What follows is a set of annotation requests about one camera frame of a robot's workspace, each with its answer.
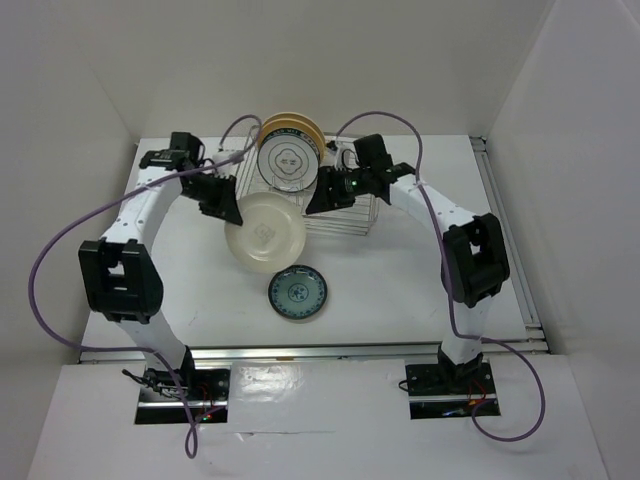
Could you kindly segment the small blue patterned plate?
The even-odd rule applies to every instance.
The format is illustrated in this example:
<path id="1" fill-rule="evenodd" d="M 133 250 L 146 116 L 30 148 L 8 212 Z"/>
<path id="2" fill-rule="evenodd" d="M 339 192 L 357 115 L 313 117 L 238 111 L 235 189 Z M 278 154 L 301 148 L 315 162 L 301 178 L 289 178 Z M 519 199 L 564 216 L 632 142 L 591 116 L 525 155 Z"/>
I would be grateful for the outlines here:
<path id="1" fill-rule="evenodd" d="M 316 269 L 292 265 L 274 275 L 267 296 L 277 314 L 288 320 L 303 321 L 322 310 L 328 299 L 328 285 Z"/>

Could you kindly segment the chrome wire dish rack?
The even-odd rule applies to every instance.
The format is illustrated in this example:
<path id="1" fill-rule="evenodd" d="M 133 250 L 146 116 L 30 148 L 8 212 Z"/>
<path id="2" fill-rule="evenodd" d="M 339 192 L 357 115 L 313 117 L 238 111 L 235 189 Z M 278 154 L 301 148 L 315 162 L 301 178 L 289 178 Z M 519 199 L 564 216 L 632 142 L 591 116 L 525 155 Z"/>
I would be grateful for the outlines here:
<path id="1" fill-rule="evenodd" d="M 249 133 L 244 139 L 238 136 L 229 136 L 224 141 L 225 148 L 241 150 L 246 147 L 250 140 L 255 139 L 256 129 L 257 127 L 255 126 L 250 127 Z M 356 137 L 352 135 L 339 138 L 338 145 L 348 150 L 347 153 L 340 154 L 340 157 L 337 159 L 337 164 L 341 167 L 343 166 L 342 158 L 344 157 L 344 165 L 350 169 L 356 168 L 356 155 L 353 146 L 355 139 Z M 245 155 L 243 162 L 225 168 L 230 174 L 237 178 L 236 196 L 238 199 L 258 192 L 279 194 L 298 207 L 304 218 L 307 231 L 312 234 L 366 236 L 369 234 L 378 217 L 378 199 L 371 195 L 357 197 L 354 205 L 346 209 L 307 215 L 306 207 L 313 196 L 316 182 L 314 181 L 308 189 L 298 192 L 289 193 L 276 190 L 262 178 L 258 171 L 257 150 L 255 147 Z"/>

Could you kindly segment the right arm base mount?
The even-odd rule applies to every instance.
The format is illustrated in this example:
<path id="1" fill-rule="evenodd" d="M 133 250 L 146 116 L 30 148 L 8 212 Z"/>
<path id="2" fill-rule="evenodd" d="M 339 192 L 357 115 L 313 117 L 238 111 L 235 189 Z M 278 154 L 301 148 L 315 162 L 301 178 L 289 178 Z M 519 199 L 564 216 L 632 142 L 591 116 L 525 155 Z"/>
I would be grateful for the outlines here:
<path id="1" fill-rule="evenodd" d="M 500 416 L 493 373 L 488 362 L 465 379 L 447 383 L 436 364 L 408 364 L 398 388 L 408 395 L 412 420 Z"/>

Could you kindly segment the cream bear plate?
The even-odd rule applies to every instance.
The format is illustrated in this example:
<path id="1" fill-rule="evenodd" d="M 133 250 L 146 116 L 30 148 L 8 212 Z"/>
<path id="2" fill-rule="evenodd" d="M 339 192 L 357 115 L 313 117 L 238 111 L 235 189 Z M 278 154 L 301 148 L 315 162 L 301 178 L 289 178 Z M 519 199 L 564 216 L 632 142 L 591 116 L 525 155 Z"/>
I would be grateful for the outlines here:
<path id="1" fill-rule="evenodd" d="M 227 246 L 247 269 L 276 273 L 301 256 L 307 238 L 300 208 L 273 192 L 256 192 L 238 201 L 243 224 L 227 222 Z"/>

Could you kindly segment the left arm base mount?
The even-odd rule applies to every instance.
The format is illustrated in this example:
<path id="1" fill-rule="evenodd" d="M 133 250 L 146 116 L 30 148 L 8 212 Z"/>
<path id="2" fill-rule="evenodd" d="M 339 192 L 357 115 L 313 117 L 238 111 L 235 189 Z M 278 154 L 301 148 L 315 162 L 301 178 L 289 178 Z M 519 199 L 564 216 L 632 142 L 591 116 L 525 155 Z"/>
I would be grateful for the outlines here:
<path id="1" fill-rule="evenodd" d="M 205 424 L 226 423 L 230 392 L 229 367 L 194 370 L 188 380 L 177 386 L 166 372 L 146 369 L 137 375 L 127 369 L 121 373 L 139 387 L 135 416 L 137 425 L 185 424 L 183 394 L 193 418 Z"/>

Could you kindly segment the tan yellow plate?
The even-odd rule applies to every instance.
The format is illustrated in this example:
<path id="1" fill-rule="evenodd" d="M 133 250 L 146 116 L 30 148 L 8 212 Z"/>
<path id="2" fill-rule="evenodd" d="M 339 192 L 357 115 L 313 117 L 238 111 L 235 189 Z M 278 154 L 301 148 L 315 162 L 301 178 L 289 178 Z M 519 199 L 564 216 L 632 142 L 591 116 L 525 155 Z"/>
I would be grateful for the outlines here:
<path id="1" fill-rule="evenodd" d="M 280 127 L 298 127 L 303 130 L 306 130 L 308 133 L 316 136 L 320 143 L 320 148 L 325 144 L 325 137 L 320 127 L 313 121 L 313 123 L 309 124 L 306 122 L 296 121 L 296 120 L 277 120 L 273 122 L 265 122 L 260 134 L 257 139 L 257 144 L 259 145 L 259 141 L 272 129 L 280 128 Z"/>

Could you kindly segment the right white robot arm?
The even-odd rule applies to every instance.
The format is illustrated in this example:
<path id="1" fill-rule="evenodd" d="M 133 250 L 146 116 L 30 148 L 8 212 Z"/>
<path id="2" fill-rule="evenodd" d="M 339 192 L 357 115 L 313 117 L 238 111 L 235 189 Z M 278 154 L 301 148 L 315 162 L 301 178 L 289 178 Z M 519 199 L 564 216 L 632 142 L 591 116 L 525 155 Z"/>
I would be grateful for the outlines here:
<path id="1" fill-rule="evenodd" d="M 480 369 L 490 306 L 510 277 L 500 221 L 492 213 L 470 212 L 429 186 L 419 165 L 395 162 L 381 135 L 361 137 L 353 146 L 356 168 L 320 167 L 305 212 L 345 209 L 371 195 L 434 234 L 450 323 L 438 348 L 436 379 L 444 390 L 460 391 Z"/>

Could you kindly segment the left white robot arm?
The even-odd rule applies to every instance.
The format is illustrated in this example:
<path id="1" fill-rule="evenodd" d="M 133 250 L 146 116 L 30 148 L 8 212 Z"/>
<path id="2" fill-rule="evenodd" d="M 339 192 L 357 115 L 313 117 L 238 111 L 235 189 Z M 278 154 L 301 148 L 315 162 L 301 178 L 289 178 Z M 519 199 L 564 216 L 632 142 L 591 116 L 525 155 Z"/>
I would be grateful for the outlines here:
<path id="1" fill-rule="evenodd" d="M 83 242 L 78 252 L 91 310 L 143 351 L 147 369 L 139 383 L 176 399 L 193 398 L 201 381 L 189 347 L 161 311 L 164 285 L 151 258 L 154 240 L 181 196 L 196 201 L 205 216 L 243 223 L 235 176 L 202 172 L 203 148 L 196 136 L 174 132 L 168 148 L 147 152 L 139 164 L 138 195 L 124 203 L 100 239 Z"/>

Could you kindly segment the navy rimmed lettered plate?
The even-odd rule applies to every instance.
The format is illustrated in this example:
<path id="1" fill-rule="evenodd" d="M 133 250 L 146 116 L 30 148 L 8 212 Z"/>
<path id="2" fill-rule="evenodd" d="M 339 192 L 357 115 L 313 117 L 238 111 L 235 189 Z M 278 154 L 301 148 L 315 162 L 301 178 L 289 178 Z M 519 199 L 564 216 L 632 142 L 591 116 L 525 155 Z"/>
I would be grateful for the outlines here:
<path id="1" fill-rule="evenodd" d="M 322 158 L 320 143 L 316 136 L 298 127 L 280 127 L 270 130 L 260 141 L 259 146 L 291 144 Z"/>

